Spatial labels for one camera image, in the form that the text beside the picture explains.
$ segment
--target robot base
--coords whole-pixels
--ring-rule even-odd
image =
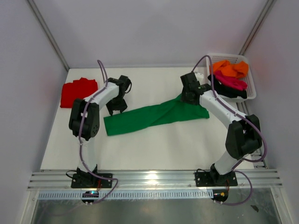
[[[98,167],[93,170],[93,173],[105,178],[112,178],[112,174],[97,173]],[[84,172],[77,168],[77,172],[72,177],[71,188],[112,188],[112,181],[99,179],[90,173]]]
[[[198,169],[194,175],[196,187],[226,187],[227,184],[229,186],[238,186],[238,181],[233,171],[225,175],[219,175],[214,165],[211,166],[209,172]]]

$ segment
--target fabric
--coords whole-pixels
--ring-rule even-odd
[[[84,99],[98,90],[97,82],[80,78],[72,83],[65,83],[62,87],[60,107],[71,108],[75,99]]]
[[[213,64],[213,74],[221,71],[224,76],[244,78],[247,76],[249,66],[244,61],[238,64],[231,64],[228,60],[223,60]]]
[[[220,95],[229,97],[229,98],[237,98],[238,96],[243,99],[247,99],[247,92],[245,90],[240,91],[234,88],[222,85],[214,76],[214,89]]]
[[[107,135],[125,134],[150,126],[210,117],[208,111],[202,106],[187,104],[180,99],[181,95],[159,105],[104,117]]]
[[[228,86],[233,89],[240,90],[240,91],[247,89],[246,82],[239,80],[237,78],[234,78],[234,77],[224,76],[221,71],[216,71],[214,73],[214,75],[215,75],[216,79],[219,82],[221,82],[222,85],[225,85],[225,86]]]

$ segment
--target plastic basket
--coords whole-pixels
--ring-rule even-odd
[[[222,61],[222,60],[228,60],[232,64],[237,64],[241,61],[244,61],[247,64],[249,64],[247,58],[245,58],[242,55],[230,55],[230,54],[208,54],[208,55],[211,57],[212,63],[219,62],[219,61]],[[209,62],[208,58],[206,58],[206,70],[207,70],[207,76],[209,76],[210,75],[210,62]],[[240,80],[247,83],[247,86],[248,86],[247,89],[246,89],[247,99],[254,99],[256,97],[256,89],[254,87],[252,74],[251,74],[251,71],[250,71],[250,66],[249,66],[247,76],[245,78],[241,78]],[[228,97],[225,97],[223,95],[221,95],[221,97],[224,100],[226,100],[227,102],[235,102],[235,103],[241,103],[241,102],[246,100],[246,99],[243,99],[242,97],[228,98]]]

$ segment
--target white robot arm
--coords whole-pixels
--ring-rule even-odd
[[[69,128],[72,130],[73,135],[77,137],[85,105],[90,101],[82,127],[81,137],[85,139],[82,143],[82,155],[85,164],[95,174],[97,173],[97,162],[93,137],[100,128],[100,110],[107,106],[110,115],[113,115],[113,111],[122,113],[128,107],[123,97],[128,93],[126,90],[129,86],[131,89],[132,83],[126,76],[120,76],[119,79],[109,78],[106,86],[84,99],[76,99],[73,103]],[[72,182],[72,188],[84,188],[97,184],[97,178],[90,175],[81,162],[78,165],[77,173],[73,176],[73,180],[76,184]]]
[[[224,185],[226,180],[234,175],[232,169],[239,161],[262,146],[262,139],[258,133],[236,114],[245,117],[260,130],[259,119],[255,115],[247,116],[221,99],[222,104],[225,105],[223,106],[215,98],[210,85],[200,85],[194,72],[181,76],[181,81],[183,83],[181,100],[189,104],[203,106],[228,129],[225,142],[226,152],[211,166],[210,171],[213,185]]]

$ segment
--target pink cloth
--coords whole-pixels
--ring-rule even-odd
[[[214,73],[216,79],[223,85],[234,88],[236,90],[243,91],[247,88],[247,83],[241,81],[235,77],[224,76],[221,71],[216,71]]]

